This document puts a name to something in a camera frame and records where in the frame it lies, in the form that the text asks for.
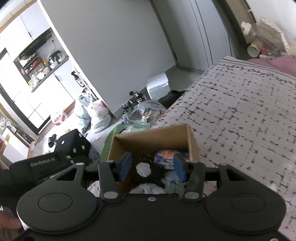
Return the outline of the person left hand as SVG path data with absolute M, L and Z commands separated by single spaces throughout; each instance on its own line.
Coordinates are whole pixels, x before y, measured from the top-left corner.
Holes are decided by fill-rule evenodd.
M 18 230 L 22 227 L 20 220 L 5 211 L 0 211 L 0 227 L 1 229 Z

